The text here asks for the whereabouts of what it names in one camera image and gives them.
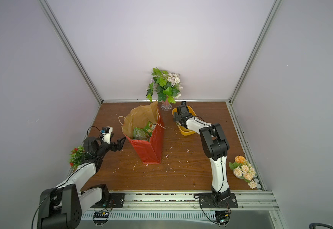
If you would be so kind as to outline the green condiment packet top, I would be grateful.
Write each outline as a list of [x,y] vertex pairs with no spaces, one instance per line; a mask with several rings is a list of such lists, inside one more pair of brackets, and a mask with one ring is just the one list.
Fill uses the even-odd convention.
[[141,128],[135,127],[133,130],[133,139],[135,140],[142,140],[142,141],[149,141],[150,137],[148,134]]

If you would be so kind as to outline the green condiment packet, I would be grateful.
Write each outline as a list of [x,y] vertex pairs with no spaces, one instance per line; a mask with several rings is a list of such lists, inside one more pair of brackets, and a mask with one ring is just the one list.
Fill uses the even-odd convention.
[[156,127],[156,124],[153,124],[152,122],[149,121],[146,124],[146,126],[143,128],[143,130],[148,134],[149,137],[151,137],[155,127]]
[[133,130],[133,139],[135,140],[142,140],[142,141],[149,141],[150,137],[148,134],[141,128],[135,127]]

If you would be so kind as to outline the red paper bag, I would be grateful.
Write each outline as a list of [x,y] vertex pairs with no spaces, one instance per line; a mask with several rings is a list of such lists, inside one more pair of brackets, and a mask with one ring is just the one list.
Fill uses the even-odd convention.
[[127,116],[119,116],[122,133],[130,141],[144,164],[160,164],[162,160],[164,123],[158,102],[138,106]]

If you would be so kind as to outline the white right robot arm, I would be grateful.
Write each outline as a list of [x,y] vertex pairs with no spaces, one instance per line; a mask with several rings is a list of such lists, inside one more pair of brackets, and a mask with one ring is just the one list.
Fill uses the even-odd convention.
[[219,123],[210,124],[190,113],[185,101],[177,107],[173,120],[185,129],[200,135],[202,148],[212,169],[212,194],[218,202],[231,196],[227,180],[226,160],[229,143]]

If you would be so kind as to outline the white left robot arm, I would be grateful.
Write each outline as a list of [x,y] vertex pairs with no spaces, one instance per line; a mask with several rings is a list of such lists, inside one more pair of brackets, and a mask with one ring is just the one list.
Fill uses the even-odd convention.
[[86,138],[81,147],[75,148],[71,159],[79,159],[74,163],[75,171],[54,188],[46,189],[40,195],[40,204],[32,223],[38,229],[75,229],[80,224],[82,214],[90,208],[99,208],[94,213],[97,225],[105,224],[114,208],[123,206],[124,193],[110,193],[106,184],[82,188],[101,168],[103,158],[109,151],[123,149],[126,138],[116,142],[111,137]]

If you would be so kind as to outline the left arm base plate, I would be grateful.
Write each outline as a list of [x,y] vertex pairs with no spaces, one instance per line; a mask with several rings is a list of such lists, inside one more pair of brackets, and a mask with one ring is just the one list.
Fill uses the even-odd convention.
[[124,205],[125,193],[110,193],[107,200],[102,199],[95,203],[92,208],[121,209]]

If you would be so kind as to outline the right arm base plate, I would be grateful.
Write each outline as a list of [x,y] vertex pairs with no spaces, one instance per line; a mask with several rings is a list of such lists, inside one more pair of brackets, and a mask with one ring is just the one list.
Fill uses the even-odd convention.
[[238,201],[234,193],[231,193],[229,197],[221,201],[212,193],[198,193],[194,195],[194,198],[198,200],[200,207],[203,209],[238,208]]

